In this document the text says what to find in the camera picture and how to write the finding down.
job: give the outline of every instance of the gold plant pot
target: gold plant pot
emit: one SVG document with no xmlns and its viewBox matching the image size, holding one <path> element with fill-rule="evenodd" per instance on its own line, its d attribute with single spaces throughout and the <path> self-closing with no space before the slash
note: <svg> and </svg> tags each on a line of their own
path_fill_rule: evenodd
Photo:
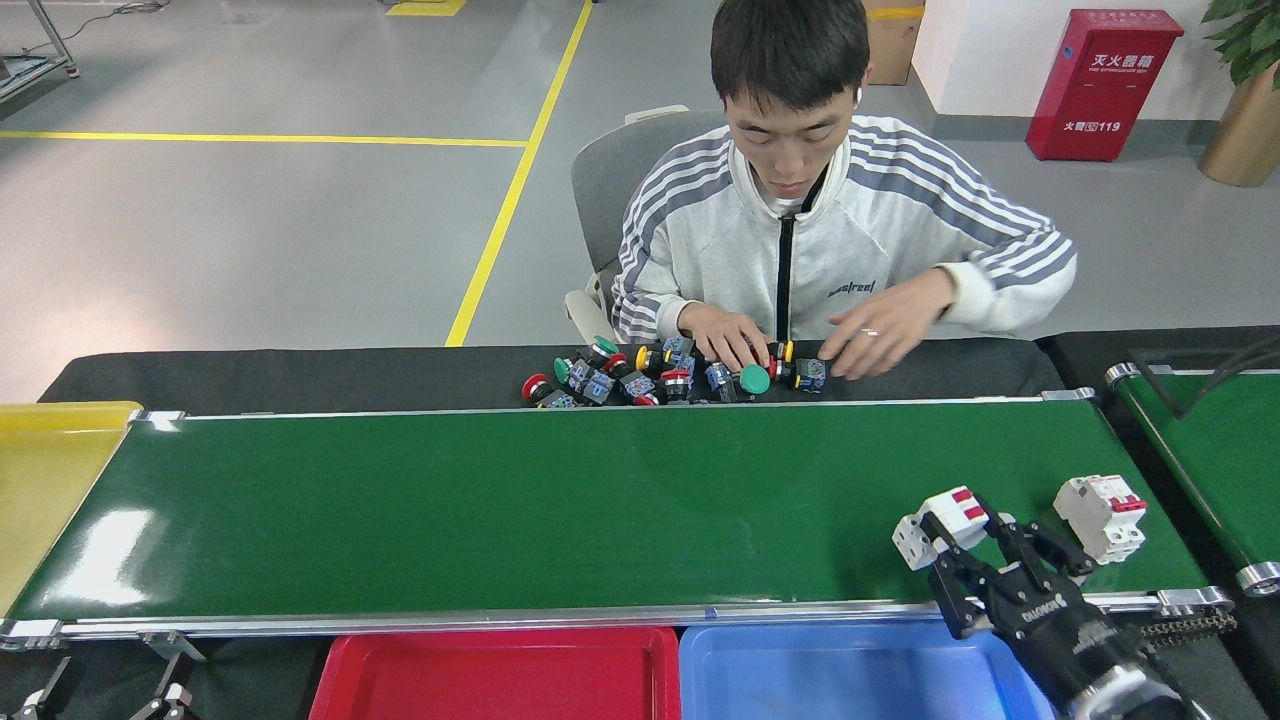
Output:
<svg viewBox="0 0 1280 720">
<path fill-rule="evenodd" d="M 1257 187 L 1280 165 L 1280 63 L 1235 88 L 1222 122 L 1201 158 L 1206 176 L 1226 184 Z"/>
</svg>

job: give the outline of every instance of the red plastic tray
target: red plastic tray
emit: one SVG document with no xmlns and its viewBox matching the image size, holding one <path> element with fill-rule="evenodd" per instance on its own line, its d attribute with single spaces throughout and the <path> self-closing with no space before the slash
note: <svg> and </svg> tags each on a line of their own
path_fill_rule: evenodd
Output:
<svg viewBox="0 0 1280 720">
<path fill-rule="evenodd" d="M 669 628 L 351 635 L 310 720 L 678 720 Z"/>
</svg>

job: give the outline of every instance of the cardboard box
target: cardboard box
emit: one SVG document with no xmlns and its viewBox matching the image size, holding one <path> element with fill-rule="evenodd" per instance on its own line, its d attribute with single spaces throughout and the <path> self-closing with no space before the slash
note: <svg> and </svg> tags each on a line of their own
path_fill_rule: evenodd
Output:
<svg viewBox="0 0 1280 720">
<path fill-rule="evenodd" d="M 872 45 L 872 85 L 906 85 L 924 0 L 863 0 Z"/>
</svg>

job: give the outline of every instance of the gray floor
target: gray floor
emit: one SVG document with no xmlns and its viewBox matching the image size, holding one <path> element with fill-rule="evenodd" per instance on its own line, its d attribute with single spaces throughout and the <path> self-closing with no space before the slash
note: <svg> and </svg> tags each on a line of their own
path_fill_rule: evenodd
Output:
<svg viewBox="0 0 1280 720">
<path fill-rule="evenodd" d="M 64 35 L 105 8 L 47 6 Z M 581 9 L 175 0 L 88 26 L 70 41 L 83 77 L 0 105 L 0 131 L 522 141 Z M 713 9 L 591 8 L 466 343 L 577 340 L 561 310 L 588 273 L 570 161 L 627 111 L 718 106 Z M 27 3 L 0 0 L 0 49 L 41 41 Z M 863 110 L 923 123 L 918 92 L 873 87 Z M 1158 132 L 1112 164 L 1041 163 L 1005 137 L 948 143 L 1080 247 L 1074 291 L 1023 337 L 1280 322 L 1280 173 L 1215 183 L 1201 147 Z M 444 345 L 521 152 L 0 137 L 0 402 L 97 352 Z"/>
</svg>

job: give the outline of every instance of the man's hair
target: man's hair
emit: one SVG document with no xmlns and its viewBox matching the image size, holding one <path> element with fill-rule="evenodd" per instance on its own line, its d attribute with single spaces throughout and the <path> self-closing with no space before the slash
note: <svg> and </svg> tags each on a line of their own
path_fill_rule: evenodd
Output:
<svg viewBox="0 0 1280 720">
<path fill-rule="evenodd" d="M 712 82 L 721 100 L 745 92 L 792 110 L 861 83 L 870 61 L 860 0 L 723 0 L 712 24 Z"/>
</svg>

